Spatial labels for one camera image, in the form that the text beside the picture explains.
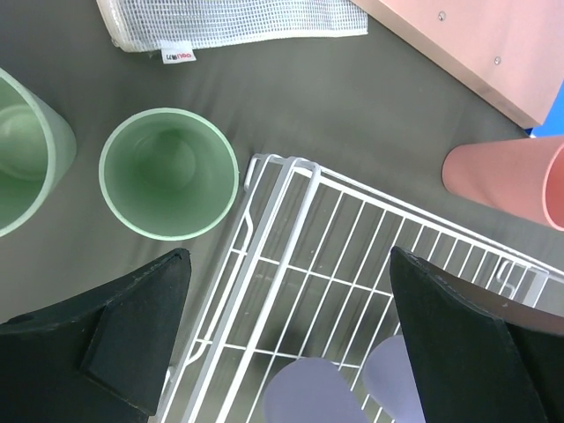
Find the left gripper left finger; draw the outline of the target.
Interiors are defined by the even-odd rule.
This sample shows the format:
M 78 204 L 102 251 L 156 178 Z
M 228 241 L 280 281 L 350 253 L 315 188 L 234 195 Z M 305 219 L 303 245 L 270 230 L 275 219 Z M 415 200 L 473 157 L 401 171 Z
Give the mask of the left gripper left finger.
M 1 325 L 3 422 L 146 422 L 155 415 L 191 277 L 173 249 Z

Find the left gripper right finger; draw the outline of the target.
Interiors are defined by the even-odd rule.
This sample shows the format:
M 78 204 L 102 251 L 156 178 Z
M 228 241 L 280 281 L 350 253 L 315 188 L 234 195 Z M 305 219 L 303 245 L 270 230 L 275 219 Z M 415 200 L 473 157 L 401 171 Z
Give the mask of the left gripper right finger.
M 394 247 L 390 283 L 428 422 L 561 422 L 563 319 Z

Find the purple cup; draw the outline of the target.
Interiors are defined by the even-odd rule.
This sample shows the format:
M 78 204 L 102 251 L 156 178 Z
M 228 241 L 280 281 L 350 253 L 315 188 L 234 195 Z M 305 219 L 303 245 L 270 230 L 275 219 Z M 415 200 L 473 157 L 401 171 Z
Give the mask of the purple cup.
M 382 341 L 367 357 L 362 381 L 371 398 L 396 422 L 425 422 L 402 335 Z
M 282 368 L 263 394 L 266 422 L 366 422 L 356 396 L 330 361 L 304 358 Z

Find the pink cup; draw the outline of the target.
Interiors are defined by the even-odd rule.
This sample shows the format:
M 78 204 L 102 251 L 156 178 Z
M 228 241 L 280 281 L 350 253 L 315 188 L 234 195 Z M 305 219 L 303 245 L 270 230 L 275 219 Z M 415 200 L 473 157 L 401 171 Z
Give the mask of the pink cup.
M 454 148 L 442 165 L 452 194 L 563 230 L 563 137 L 527 137 Z

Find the green cup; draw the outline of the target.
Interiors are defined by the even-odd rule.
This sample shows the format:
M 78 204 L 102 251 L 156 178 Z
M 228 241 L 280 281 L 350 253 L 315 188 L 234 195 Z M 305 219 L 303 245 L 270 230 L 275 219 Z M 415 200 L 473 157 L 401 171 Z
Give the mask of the green cup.
M 70 125 L 49 104 L 1 71 L 1 235 L 23 226 L 77 154 Z
M 240 172 L 226 136 L 200 115 L 153 108 L 119 124 L 103 146 L 99 183 L 127 228 L 159 241 L 185 241 L 230 211 Z

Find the blue folder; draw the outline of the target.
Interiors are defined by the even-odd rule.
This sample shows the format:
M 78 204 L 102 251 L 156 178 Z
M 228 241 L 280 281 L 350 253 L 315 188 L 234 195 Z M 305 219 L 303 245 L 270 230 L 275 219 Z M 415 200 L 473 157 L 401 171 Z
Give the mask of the blue folder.
M 564 84 L 561 84 L 545 121 L 537 127 L 527 129 L 525 133 L 529 137 L 554 137 L 564 134 Z

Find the pink board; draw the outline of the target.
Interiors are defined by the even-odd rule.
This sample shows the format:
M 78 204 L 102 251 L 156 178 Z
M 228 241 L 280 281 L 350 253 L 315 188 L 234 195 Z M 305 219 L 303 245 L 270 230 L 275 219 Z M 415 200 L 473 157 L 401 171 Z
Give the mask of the pink board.
M 357 5 L 512 122 L 545 122 L 563 81 L 561 0 Z

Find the white mesh bag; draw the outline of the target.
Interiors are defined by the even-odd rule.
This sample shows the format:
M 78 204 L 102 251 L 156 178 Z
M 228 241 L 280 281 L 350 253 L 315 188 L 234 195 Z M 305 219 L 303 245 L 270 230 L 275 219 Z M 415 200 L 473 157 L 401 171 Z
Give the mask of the white mesh bag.
M 291 38 L 368 33 L 351 1 L 99 1 L 112 42 L 164 64 L 196 61 L 200 49 Z

